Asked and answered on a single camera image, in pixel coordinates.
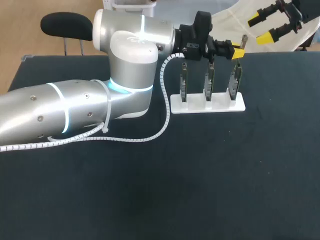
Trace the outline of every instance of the black tablecloth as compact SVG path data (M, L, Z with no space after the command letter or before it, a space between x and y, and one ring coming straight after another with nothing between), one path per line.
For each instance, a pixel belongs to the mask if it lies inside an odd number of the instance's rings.
M181 59L164 78L179 92ZM247 54L245 112L171 115L147 143L78 142L0 153L1 240L312 240L320 238L320 53ZM11 90L107 80L106 56L27 58ZM201 92L206 64L188 62ZM218 58L215 91L232 65ZM158 74L147 114L110 136L158 132Z

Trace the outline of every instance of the white spiral cable wrap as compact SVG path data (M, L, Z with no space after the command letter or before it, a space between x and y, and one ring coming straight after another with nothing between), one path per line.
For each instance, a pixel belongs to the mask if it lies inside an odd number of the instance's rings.
M27 144L16 144L16 145L7 145L7 146L0 146L0 152L8 152L8 151L15 151L15 150L30 150L30 149L43 149L43 148L50 148L55 146L60 146L64 144L69 144L78 141L81 138L85 138L91 136L99 132L103 127L104 123L100 123L94 129L87 131L85 133L66 138L59 141L47 141L47 142L39 142L39 143L27 143Z
M104 123L100 123L97 127L94 129L87 131L85 133L66 138L63 140L54 140L54 141L48 141L48 142L40 142L40 143L27 143L27 144L16 144L16 145L7 145L7 146L0 146L0 152L7 152L7 151L15 151L15 150L29 150L29 149L42 149L42 148L50 148L55 146L60 146L64 144L69 144L73 142L80 142L80 141L118 141L118 142L127 142L127 143L143 143L148 142L151 140L156 139L159 137L167 128L170 120L170 104L168 95L165 88L164 83L164 72L166 69L166 66L168 62L174 58L184 58L185 56L182 53L175 53L171 54L166 58L166 60L163 62L160 70L160 86L163 93L164 101L165 101L165 108L166 108L166 118L163 127L161 130L156 133L155 135L147 138L140 138L140 139L131 139L131 138L119 138L119 137L110 137L110 136L92 136L89 137L98 131L100 131L104 127Z
M126 143L143 143L143 142L149 142L151 140L156 139L157 137L159 137L167 128L168 124L169 124L169 120L170 120L170 104L169 104L169 99L168 99L168 95L166 92L166 88L165 88L165 83L164 83L164 73L165 73L165 69L166 66L168 64L168 62L172 59L175 58L184 58L185 56L182 53L175 53L175 54L171 54L170 56L168 56L166 58L166 60L164 60L162 66L161 66L161 70L160 70L160 86L161 86L161 90L163 93L163 97L164 97L164 101L165 101L165 108L166 108L166 118L165 118L165 122L163 127L161 128L161 130L156 133L155 135L151 136L151 137L147 137L147 138L140 138L140 139L131 139L131 138L119 138L119 137L110 137L110 136L91 136L91 137L84 137L81 138L79 141L99 141L99 140L105 140L105 141L118 141L118 142L126 142Z

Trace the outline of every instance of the black chair backrest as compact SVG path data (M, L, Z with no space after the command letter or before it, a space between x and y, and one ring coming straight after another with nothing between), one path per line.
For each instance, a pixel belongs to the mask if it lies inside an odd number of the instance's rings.
M44 16L41 30L50 36L92 41L92 22L73 12L54 12Z

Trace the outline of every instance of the wooden floor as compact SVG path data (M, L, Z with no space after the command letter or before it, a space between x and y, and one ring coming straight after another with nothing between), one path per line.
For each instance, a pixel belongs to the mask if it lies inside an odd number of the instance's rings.
M54 12L74 12L92 22L102 0L0 0L0 94L6 93L21 57L63 55L63 39L45 35L40 29L43 16ZM78 40L68 39L68 55L80 55ZM84 41L86 55L103 54Z

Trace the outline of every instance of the metal chair leg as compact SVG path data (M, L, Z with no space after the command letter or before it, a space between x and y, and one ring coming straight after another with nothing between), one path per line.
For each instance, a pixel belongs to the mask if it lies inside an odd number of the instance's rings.
M67 39L63 38L63 45L64 45L64 55L67 56Z
M81 55L84 55L84 46L82 44L82 40L80 39L80 48L81 48Z

